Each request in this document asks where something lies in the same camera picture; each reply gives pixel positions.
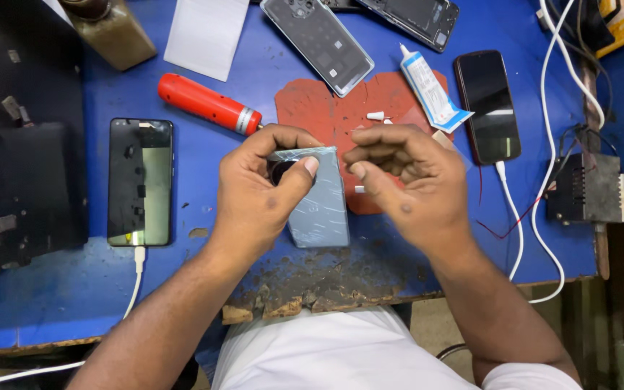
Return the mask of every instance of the glue tube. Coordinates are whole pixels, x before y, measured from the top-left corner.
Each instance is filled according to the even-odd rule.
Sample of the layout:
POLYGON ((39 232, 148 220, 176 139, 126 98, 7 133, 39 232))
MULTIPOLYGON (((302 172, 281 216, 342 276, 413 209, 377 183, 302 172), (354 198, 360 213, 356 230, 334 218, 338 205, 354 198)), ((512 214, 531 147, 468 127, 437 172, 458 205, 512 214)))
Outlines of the glue tube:
POLYGON ((409 52, 403 44, 401 52, 403 54, 401 70, 408 83, 411 84, 415 96, 418 96, 430 125, 451 134, 473 113, 461 110, 454 105, 420 52, 409 52))

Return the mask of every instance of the plastic sheet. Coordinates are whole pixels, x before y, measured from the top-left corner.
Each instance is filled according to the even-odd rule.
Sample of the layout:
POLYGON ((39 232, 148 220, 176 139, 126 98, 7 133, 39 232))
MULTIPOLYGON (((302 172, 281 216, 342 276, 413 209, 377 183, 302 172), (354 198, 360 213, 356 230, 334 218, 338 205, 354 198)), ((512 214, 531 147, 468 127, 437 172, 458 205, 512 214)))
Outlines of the plastic sheet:
POLYGON ((335 146, 276 151, 267 157, 269 174, 274 177, 279 174, 276 171, 280 171, 282 163, 308 156, 319 160, 319 168, 309 193, 288 219, 295 246, 348 246, 350 237, 346 201, 335 146))

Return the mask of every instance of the white paper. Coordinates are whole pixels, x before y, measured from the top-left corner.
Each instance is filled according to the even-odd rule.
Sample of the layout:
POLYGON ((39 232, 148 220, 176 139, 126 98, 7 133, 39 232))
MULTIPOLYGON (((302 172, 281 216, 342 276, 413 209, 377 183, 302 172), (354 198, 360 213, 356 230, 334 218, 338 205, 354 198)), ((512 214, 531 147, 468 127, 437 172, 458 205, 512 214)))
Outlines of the white paper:
POLYGON ((226 81, 248 4, 248 0, 178 0, 163 59, 226 81))

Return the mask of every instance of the blue table surface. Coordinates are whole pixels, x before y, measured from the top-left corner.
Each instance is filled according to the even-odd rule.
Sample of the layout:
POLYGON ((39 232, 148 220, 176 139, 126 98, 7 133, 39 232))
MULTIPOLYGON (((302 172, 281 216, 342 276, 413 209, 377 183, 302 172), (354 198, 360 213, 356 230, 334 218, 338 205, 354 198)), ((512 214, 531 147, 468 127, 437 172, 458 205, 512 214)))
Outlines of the blue table surface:
MULTIPOLYGON (((216 216, 218 162, 243 139, 161 101, 156 88, 164 73, 185 75, 231 96, 260 111, 264 123, 276 121, 274 94, 286 83, 296 78, 318 79, 256 6, 250 6, 247 12, 227 83, 163 61, 175 3, 175 0, 129 1, 130 8, 158 49, 155 58, 118 72, 92 50, 87 50, 83 68, 84 125, 91 238, 83 248, 44 255, 33 259, 30 266, 0 273, 0 348, 99 336, 108 332, 126 309, 135 278, 133 250, 110 248, 105 242, 108 125, 113 117, 165 119, 175 124, 174 242, 148 250, 139 299, 160 286, 206 242, 206 238, 189 238, 188 233, 193 228, 212 229, 216 216)), ((454 59, 460 54, 484 49, 497 49, 503 54, 523 148, 521 157, 506 164, 507 177, 512 198, 523 212, 535 199, 550 156, 539 92, 549 38, 540 31, 533 1, 461 0, 458 3, 461 14, 442 54, 421 47, 373 14, 339 14, 339 18, 376 63, 366 80, 378 72, 399 70, 398 45, 403 42, 409 49, 420 49, 430 66, 446 75, 449 94, 457 104, 460 100, 452 68, 454 59)), ((551 58, 548 80, 550 123, 554 134, 559 135, 568 126, 583 121, 583 115, 580 92, 557 51, 551 58)), ((456 130, 455 144, 471 157, 464 129, 456 130)), ((468 183, 473 234, 498 267, 507 270, 516 257, 516 233, 501 240, 475 224, 478 219, 502 234, 515 222, 494 167, 482 169, 480 205, 477 167, 469 171, 468 183)), ((427 267, 427 260, 403 241, 385 216, 351 214, 349 220, 351 264, 362 261, 363 255, 374 253, 385 257, 387 264, 403 256, 414 261, 411 270, 416 266, 427 267), (377 249, 372 243, 378 239, 384 244, 377 249)), ((558 222, 548 222, 543 208, 538 222, 542 237, 558 256, 568 277, 596 274, 591 226, 563 227, 558 222)), ((533 235, 530 218, 525 218, 523 224, 524 258, 515 282, 558 279, 558 271, 533 235)), ((282 257, 289 257, 296 267, 305 267, 304 259, 309 254, 296 249, 290 236, 284 233, 273 252, 253 266, 251 274, 241 284, 242 289, 236 289, 235 296, 242 294, 239 291, 256 288, 252 281, 254 274, 273 271, 283 278, 286 269, 277 268, 282 257)), ((333 264, 335 258, 324 255, 320 261, 333 264)), ((392 274, 394 270, 390 265, 377 271, 386 275, 368 283, 396 284, 400 277, 392 274)), ((412 275, 404 282, 403 289, 396 293, 398 297, 417 296, 439 288, 429 268, 426 275, 420 278, 412 275)))

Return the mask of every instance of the person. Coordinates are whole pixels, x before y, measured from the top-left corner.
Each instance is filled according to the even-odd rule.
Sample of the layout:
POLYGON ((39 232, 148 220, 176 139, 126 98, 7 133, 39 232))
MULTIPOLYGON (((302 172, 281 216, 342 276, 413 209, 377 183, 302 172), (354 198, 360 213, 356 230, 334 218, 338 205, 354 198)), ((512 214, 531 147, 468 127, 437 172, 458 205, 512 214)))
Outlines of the person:
MULTIPOLYGON (((430 261, 487 390, 580 389, 546 322, 481 252, 467 216, 460 156, 414 126, 352 134, 347 169, 430 261), (400 177, 399 189, 385 172, 400 177)), ((223 157, 213 232, 200 253, 141 302, 94 350, 68 389, 169 389, 221 306, 273 247, 307 194, 319 162, 298 161, 277 187, 265 158, 322 146, 302 129, 268 125, 223 157)), ((389 307, 232 326, 213 389, 474 389, 420 348, 389 307)))

